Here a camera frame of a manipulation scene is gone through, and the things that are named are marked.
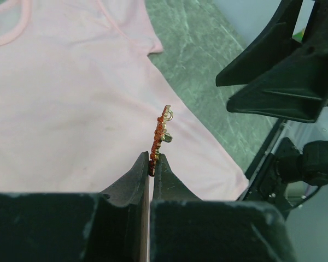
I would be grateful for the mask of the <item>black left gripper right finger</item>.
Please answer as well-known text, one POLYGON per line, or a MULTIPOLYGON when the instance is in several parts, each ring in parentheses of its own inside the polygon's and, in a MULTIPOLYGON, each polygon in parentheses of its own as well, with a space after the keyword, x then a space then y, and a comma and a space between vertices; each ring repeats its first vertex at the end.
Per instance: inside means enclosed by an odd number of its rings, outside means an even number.
POLYGON ((151 261, 296 261, 284 218, 273 205, 197 200, 164 154, 155 171, 151 261))

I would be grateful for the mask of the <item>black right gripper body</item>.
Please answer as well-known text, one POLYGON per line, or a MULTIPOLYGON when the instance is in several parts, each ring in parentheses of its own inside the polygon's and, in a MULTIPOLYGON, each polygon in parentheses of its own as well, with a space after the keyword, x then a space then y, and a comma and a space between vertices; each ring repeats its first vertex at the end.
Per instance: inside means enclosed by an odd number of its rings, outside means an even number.
POLYGON ((328 0, 314 1, 302 44, 310 49, 328 44, 328 0))

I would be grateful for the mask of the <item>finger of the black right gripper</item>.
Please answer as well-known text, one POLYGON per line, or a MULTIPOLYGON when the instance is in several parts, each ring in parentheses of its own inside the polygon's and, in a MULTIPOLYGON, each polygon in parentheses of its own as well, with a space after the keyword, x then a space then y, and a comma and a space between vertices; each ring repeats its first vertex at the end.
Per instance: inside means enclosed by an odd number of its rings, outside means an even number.
POLYGON ((248 84, 300 47, 293 32, 302 3, 282 0, 263 31, 216 76, 216 86, 248 84))
POLYGON ((227 102, 229 112, 314 123, 328 106, 328 35, 316 34, 227 102))

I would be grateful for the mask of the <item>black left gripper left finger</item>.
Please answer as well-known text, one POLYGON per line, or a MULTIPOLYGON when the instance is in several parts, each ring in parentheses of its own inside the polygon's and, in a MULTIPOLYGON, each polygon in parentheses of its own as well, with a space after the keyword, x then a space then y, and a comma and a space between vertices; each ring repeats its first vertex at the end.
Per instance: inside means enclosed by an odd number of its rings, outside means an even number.
POLYGON ((0 193, 0 261, 146 261, 148 164, 99 193, 0 193))

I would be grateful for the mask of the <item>red maple leaf brooch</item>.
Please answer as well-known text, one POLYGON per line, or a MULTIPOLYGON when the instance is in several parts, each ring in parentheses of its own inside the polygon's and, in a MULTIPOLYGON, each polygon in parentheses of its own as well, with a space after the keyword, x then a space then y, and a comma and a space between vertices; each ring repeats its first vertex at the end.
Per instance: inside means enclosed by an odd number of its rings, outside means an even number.
POLYGON ((164 141, 170 143, 172 141, 172 136, 167 133, 166 124, 173 119, 173 111, 170 105, 165 105, 162 114, 157 118, 157 125, 154 131, 154 141, 151 146, 151 151, 149 154, 149 175, 155 176, 156 163, 160 158, 160 147, 161 143, 164 141))

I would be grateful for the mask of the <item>pink t-shirt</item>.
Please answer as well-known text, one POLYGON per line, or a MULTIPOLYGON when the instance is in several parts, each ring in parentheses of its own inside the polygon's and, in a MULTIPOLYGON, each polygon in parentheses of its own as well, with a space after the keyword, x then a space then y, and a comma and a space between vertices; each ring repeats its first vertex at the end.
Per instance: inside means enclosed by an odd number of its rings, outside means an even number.
POLYGON ((173 172, 204 200, 236 200, 243 171, 148 59, 144 1, 0 4, 0 192, 98 192, 150 149, 165 105, 173 172))

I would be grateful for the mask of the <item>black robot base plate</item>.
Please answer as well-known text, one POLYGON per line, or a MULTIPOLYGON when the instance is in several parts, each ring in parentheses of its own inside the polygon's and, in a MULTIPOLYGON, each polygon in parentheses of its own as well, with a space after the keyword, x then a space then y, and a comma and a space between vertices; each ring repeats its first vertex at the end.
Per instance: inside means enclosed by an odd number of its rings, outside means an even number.
POLYGON ((249 165, 249 186, 240 201, 265 201, 274 205, 287 218, 292 206, 285 196, 287 186, 301 181, 300 151, 290 139, 287 120, 279 119, 249 165))

